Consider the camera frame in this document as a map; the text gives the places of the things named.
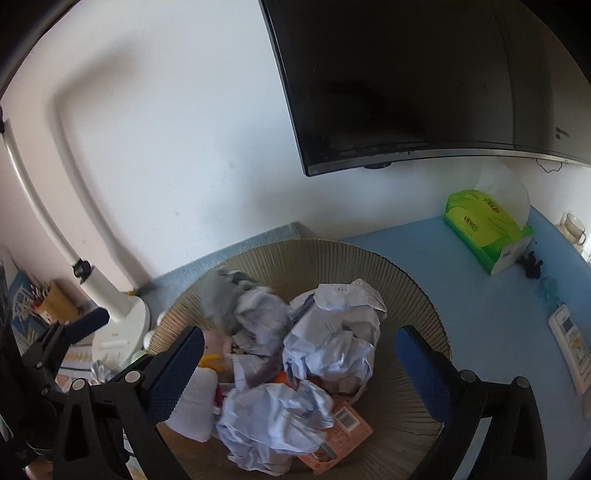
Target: lamp base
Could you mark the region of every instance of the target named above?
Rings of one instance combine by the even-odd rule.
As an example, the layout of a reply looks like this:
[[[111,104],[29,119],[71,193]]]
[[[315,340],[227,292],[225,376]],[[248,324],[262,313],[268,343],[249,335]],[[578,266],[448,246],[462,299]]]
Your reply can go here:
[[[129,365],[131,356],[142,348],[150,327],[150,310],[139,297],[129,297],[131,310],[123,321],[113,319],[95,332],[92,339],[92,361],[100,360],[113,373]]]

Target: white desk lamp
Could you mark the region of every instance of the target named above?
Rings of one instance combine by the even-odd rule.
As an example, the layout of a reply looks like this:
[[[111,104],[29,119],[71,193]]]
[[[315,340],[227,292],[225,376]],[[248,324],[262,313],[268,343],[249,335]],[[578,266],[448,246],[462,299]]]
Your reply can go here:
[[[150,326],[148,306],[141,298],[130,297],[117,290],[98,268],[80,258],[60,232],[43,205],[22,162],[10,121],[2,121],[2,108],[0,133],[8,150],[12,168],[39,223],[72,266],[74,276],[80,279],[82,290],[111,316],[109,323],[95,332],[92,341],[93,361],[101,360],[112,372],[123,370],[129,365],[131,356],[142,348],[144,335]]]

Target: metal screw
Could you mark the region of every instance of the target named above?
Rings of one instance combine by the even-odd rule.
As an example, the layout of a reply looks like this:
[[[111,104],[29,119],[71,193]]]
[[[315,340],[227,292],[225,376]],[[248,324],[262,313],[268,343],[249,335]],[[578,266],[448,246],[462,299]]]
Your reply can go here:
[[[85,384],[86,384],[86,382],[84,381],[84,379],[79,378],[78,380],[74,380],[74,383],[72,384],[72,388],[74,390],[81,390]]]
[[[521,388],[529,388],[530,387],[530,381],[527,380],[527,378],[525,378],[525,377],[516,377],[515,383],[517,383],[517,385],[519,385]]]
[[[137,370],[132,370],[131,372],[128,372],[125,376],[125,381],[127,383],[135,383],[139,380],[141,376],[142,374],[139,373]]]
[[[464,382],[472,383],[476,380],[476,374],[472,370],[462,370],[460,377]]]

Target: barcode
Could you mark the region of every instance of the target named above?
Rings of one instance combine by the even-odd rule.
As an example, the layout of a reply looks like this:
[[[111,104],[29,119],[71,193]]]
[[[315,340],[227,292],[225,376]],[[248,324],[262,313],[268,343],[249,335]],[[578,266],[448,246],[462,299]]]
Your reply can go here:
[[[347,430],[347,432],[352,432],[359,425],[359,420],[353,417],[353,414],[349,411],[347,407],[341,408],[335,414],[335,418],[343,427],[345,427],[345,430]]]

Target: cup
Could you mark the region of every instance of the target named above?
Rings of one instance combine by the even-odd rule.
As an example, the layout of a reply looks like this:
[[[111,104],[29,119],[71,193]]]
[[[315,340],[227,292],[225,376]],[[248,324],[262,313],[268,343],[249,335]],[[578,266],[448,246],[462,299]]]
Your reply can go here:
[[[564,228],[569,233],[567,237],[574,245],[583,245],[587,241],[587,234],[585,233],[585,226],[581,220],[575,217],[572,213],[567,213],[564,219]]]

